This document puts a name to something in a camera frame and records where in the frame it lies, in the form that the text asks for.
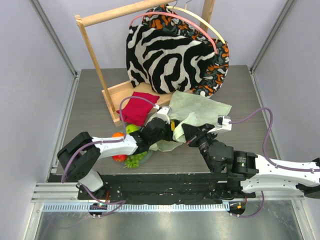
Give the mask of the pale green plastic bag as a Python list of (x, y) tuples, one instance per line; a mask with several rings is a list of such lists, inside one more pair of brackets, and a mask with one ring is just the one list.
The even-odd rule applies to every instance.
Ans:
[(186, 143), (182, 124), (195, 127), (204, 124), (216, 125), (218, 116), (227, 116), (232, 106), (210, 98), (188, 92), (175, 91), (171, 97), (170, 118), (178, 120), (178, 126), (173, 130), (173, 141), (160, 140), (150, 147), (152, 151), (170, 152)]

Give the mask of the red apple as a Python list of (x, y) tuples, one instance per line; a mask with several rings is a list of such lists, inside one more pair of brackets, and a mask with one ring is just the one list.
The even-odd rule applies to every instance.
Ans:
[(128, 156), (125, 154), (119, 154), (119, 155), (112, 156), (112, 159), (115, 162), (125, 162), (127, 158), (128, 158)]

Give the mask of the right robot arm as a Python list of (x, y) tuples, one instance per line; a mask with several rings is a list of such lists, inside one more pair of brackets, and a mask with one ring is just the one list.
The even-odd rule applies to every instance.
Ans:
[(182, 124), (186, 144), (198, 148), (209, 171), (226, 179), (226, 193), (233, 198), (260, 191), (302, 191), (307, 198), (320, 197), (320, 161), (289, 162), (267, 160), (252, 152), (235, 150), (216, 140), (229, 132), (230, 123), (217, 126)]

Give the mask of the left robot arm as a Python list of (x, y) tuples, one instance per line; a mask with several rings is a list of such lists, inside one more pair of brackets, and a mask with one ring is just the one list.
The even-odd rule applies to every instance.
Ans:
[(154, 117), (145, 126), (123, 137), (98, 138), (87, 131), (79, 133), (57, 153), (64, 172), (61, 182), (79, 182), (100, 200), (107, 192), (100, 175), (92, 168), (100, 159), (117, 155), (137, 155), (147, 152), (160, 140), (172, 139), (169, 117)]

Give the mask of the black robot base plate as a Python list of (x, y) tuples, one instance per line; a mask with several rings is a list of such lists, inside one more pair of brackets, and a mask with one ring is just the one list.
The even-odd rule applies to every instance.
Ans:
[(241, 183), (224, 173), (103, 174), (104, 186), (94, 193), (112, 203), (127, 205), (220, 204), (255, 193), (244, 193)]

